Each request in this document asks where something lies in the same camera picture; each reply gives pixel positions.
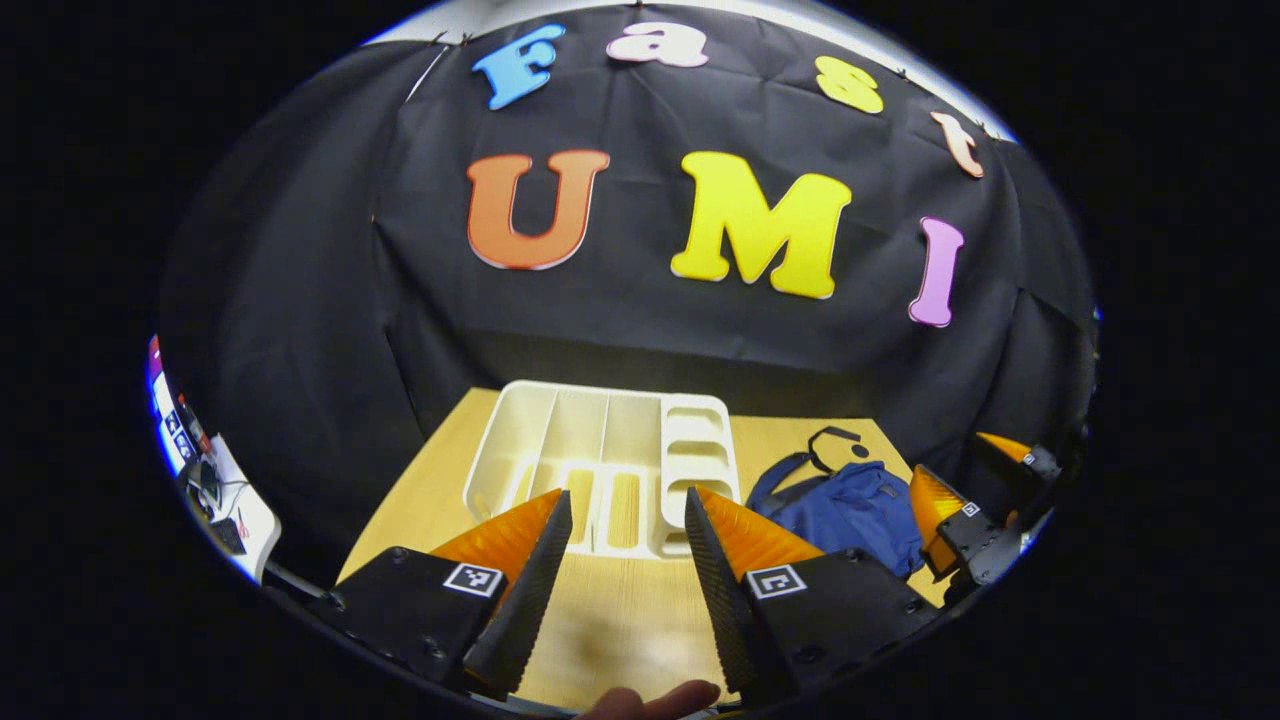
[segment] wooden table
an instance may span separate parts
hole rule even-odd
[[[339,582],[383,550],[403,546],[429,552],[471,529],[476,521],[462,502],[462,487],[480,447],[498,392],[472,389],[453,409],[383,500],[339,574]],[[910,482],[902,457],[868,419],[797,419],[732,415],[733,451],[741,497],[783,456],[805,448],[826,425],[861,436],[865,460]],[[833,437],[817,450],[832,466],[855,459],[849,442]],[[804,465],[780,487],[818,474]],[[948,580],[933,583],[928,569],[910,585],[936,606]],[[518,697],[567,708],[585,708],[614,685],[635,688],[650,700],[690,678],[724,687],[716,656],[710,616],[691,559],[630,560],[566,553]],[[722,701],[737,694],[722,696]]]

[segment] yellow letter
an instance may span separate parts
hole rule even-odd
[[[694,176],[694,219],[685,251],[671,259],[682,278],[722,281],[728,260],[721,256],[724,233],[737,272],[749,284],[764,273],[786,245],[782,264],[769,273],[773,290],[826,299],[836,291],[831,254],[840,211],[852,200],[845,183],[814,173],[800,176],[771,210],[746,160],[726,152],[690,152],[680,164]]]
[[[884,109],[884,100],[876,92],[876,78],[867,74],[867,70],[827,55],[813,64],[819,73],[818,87],[827,97],[873,115]]]

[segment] blue letter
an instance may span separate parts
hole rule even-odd
[[[545,24],[520,40],[480,58],[471,72],[484,70],[493,86],[489,109],[504,108],[552,79],[548,72],[531,72],[530,65],[545,68],[556,61],[556,46],[548,40],[564,35],[564,26]],[[529,47],[527,53],[521,53]]]

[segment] organizer compartment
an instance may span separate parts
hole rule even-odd
[[[498,398],[463,501],[483,521],[567,488],[566,552],[687,557],[684,493],[692,484],[740,502],[719,400],[517,380]]]

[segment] black fabric backdrop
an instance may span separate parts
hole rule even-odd
[[[604,54],[646,20],[703,29],[709,63]],[[548,22],[567,28],[550,82],[488,110],[492,88],[471,65]],[[870,73],[884,110],[827,97],[819,55]],[[934,110],[975,138],[983,179],[956,165]],[[476,258],[467,167],[531,156],[513,227],[535,234],[554,209],[547,158],[573,149],[611,156],[577,254],[541,272]],[[831,299],[785,295],[764,277],[749,286],[727,247],[723,282],[671,272],[694,197],[680,163],[699,150],[746,159],[771,205],[805,173],[851,188]],[[965,236],[946,328],[906,314],[923,215]],[[1084,414],[1096,348],[1073,224],[1020,146],[849,50],[694,8],[600,8],[461,47],[352,53],[214,173],[178,232],[159,307],[172,383],[280,515],[285,560],[323,556],[323,574],[474,386],[534,378],[710,393],[736,414],[870,416],[909,464],[1002,516],[1015,498],[973,432],[1055,445]]]

